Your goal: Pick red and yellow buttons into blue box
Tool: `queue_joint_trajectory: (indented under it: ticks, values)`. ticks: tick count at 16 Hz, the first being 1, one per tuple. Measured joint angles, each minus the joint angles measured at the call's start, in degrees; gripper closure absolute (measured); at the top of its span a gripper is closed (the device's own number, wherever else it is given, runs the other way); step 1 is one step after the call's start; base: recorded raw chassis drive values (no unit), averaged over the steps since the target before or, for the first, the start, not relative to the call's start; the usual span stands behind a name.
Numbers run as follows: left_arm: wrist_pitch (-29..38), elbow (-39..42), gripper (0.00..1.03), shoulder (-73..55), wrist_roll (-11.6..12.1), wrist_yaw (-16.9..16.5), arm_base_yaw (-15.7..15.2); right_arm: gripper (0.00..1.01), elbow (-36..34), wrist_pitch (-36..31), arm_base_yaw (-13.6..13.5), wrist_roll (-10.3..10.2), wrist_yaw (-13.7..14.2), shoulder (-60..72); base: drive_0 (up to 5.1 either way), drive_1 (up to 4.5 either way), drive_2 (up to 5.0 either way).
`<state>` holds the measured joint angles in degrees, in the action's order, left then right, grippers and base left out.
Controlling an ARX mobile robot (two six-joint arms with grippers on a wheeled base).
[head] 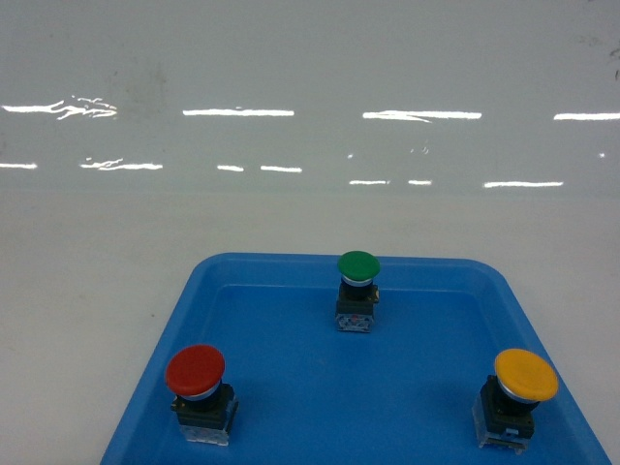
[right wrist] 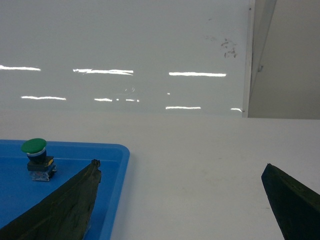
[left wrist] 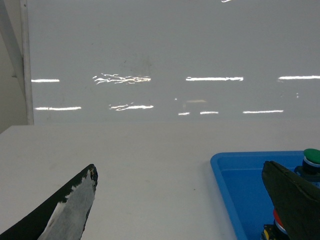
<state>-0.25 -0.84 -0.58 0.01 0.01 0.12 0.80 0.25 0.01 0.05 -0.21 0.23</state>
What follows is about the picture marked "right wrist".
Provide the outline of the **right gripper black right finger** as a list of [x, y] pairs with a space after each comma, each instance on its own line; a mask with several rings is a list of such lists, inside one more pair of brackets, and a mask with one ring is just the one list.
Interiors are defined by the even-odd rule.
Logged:
[[270, 163], [261, 180], [284, 239], [318, 240], [320, 195]]

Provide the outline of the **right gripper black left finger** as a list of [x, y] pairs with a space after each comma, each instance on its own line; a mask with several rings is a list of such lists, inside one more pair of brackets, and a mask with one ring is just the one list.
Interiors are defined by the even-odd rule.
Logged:
[[102, 173], [91, 163], [38, 204], [1, 228], [2, 240], [82, 240], [95, 206]]

